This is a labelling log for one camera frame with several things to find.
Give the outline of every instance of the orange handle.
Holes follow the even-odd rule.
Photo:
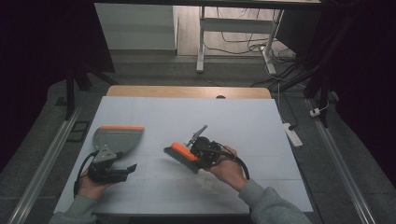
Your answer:
[[[174,142],[171,146],[171,148],[181,154],[183,157],[185,157],[189,161],[198,161],[199,158],[194,156],[194,154],[190,153],[189,149],[184,147],[183,145]]]

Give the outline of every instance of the table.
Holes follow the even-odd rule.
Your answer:
[[[265,88],[233,87],[181,87],[181,86],[111,86],[107,96],[130,97],[182,97],[216,98],[224,96],[230,99],[271,99]]]
[[[219,95],[226,99],[216,99]],[[94,131],[106,124],[144,126],[145,132],[139,145],[113,165],[120,169],[137,163],[136,171],[105,192],[97,214],[247,215],[248,207],[231,187],[203,170],[195,175],[163,153],[172,142],[187,142],[204,124],[208,128],[202,136],[238,148],[238,156],[259,184],[277,189],[301,210],[312,211],[267,89],[113,86],[98,107],[55,212],[73,202],[70,188],[77,170],[92,151]]]

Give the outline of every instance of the white table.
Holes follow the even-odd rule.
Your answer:
[[[110,187],[95,213],[112,215],[238,215],[248,207],[237,192],[212,174],[193,174],[167,154],[173,142],[186,143],[208,125],[202,136],[234,147],[250,177],[271,186],[302,211],[312,211],[290,144],[271,99],[103,98],[76,165],[55,212],[73,202],[73,182],[79,166],[93,151],[92,136],[101,125],[144,126],[139,145],[114,168],[137,163],[126,182]]]

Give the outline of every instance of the person's left hand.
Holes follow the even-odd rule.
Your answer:
[[[113,184],[95,183],[87,176],[87,173],[88,171],[84,171],[84,173],[82,173],[81,175],[81,178],[79,179],[78,195],[85,196],[98,201],[100,197],[102,197],[102,194],[105,191],[105,189],[107,189]]]

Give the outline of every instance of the gray sleeve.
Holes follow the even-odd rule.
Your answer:
[[[261,223],[311,223],[294,204],[282,199],[273,188],[264,189],[254,180],[249,180],[239,192],[251,209],[251,219]]]
[[[58,212],[49,221],[49,224],[93,224],[96,216],[92,214],[97,201],[77,195],[70,208],[65,212]]]

